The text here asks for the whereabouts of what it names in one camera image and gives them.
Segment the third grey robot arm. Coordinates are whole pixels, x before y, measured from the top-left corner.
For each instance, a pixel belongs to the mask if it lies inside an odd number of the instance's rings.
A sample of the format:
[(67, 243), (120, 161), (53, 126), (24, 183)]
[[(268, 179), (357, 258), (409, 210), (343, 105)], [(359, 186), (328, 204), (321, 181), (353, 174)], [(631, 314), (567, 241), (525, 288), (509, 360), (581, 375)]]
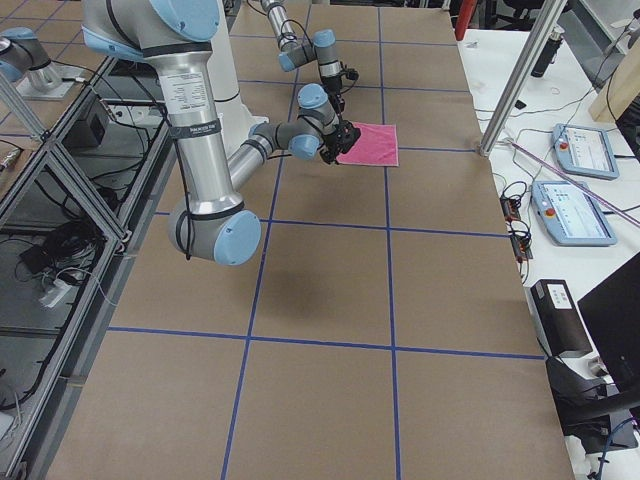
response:
[(1, 32), (1, 73), (25, 98), (59, 100), (72, 84), (42, 46), (33, 30), (13, 27)]

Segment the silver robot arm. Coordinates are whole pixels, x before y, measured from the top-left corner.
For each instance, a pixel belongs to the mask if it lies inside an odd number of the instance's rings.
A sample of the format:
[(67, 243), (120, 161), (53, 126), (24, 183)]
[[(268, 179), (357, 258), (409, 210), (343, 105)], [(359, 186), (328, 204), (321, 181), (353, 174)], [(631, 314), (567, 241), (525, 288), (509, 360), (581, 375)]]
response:
[(208, 61), (212, 41), (223, 25), (215, 1), (86, 1), (86, 45), (103, 55), (154, 68), (164, 98), (166, 122), (178, 157), (184, 198), (169, 221), (169, 237), (186, 257), (236, 266), (248, 261), (261, 240), (259, 218), (245, 207), (240, 187), (276, 150), (302, 160), (320, 156), (334, 164), (360, 137), (342, 116), (345, 65), (332, 30), (298, 41), (279, 1), (261, 7), (279, 44), (279, 62), (291, 71), (315, 62), (321, 81), (298, 92), (291, 122), (263, 122), (228, 155), (223, 129), (229, 115), (216, 111)]
[(310, 63), (316, 63), (321, 85), (334, 108), (344, 108), (343, 79), (356, 82), (359, 74), (343, 63), (338, 55), (334, 32), (324, 29), (310, 37), (303, 27), (299, 38), (293, 29), (293, 19), (288, 17), (282, 1), (260, 1), (263, 13), (269, 20), (279, 48), (278, 61), (285, 72), (291, 72)]

